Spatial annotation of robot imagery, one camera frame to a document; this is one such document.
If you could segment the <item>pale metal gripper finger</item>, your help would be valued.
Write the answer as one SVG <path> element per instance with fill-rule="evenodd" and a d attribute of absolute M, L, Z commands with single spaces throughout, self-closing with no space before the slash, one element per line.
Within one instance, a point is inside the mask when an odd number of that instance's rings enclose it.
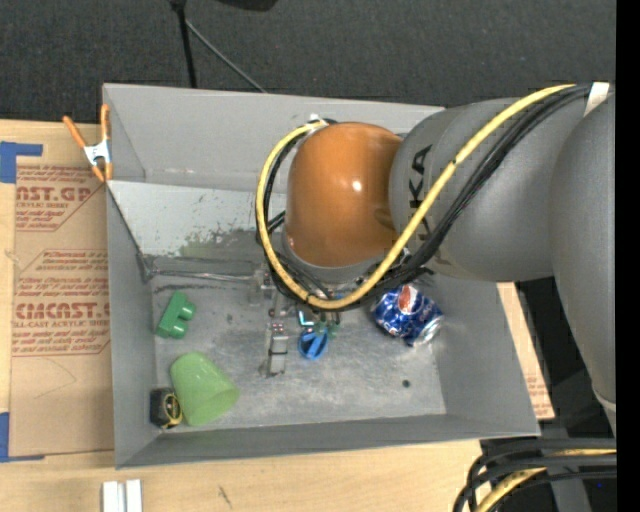
<path fill-rule="evenodd" d="M 274 315 L 274 286 L 268 271 L 257 269 L 249 285 L 249 306 L 261 307 L 268 316 Z"/>
<path fill-rule="evenodd" d="M 271 322 L 265 331 L 265 357 L 259 372 L 265 378 L 282 375 L 286 371 L 289 333 L 282 322 Z"/>

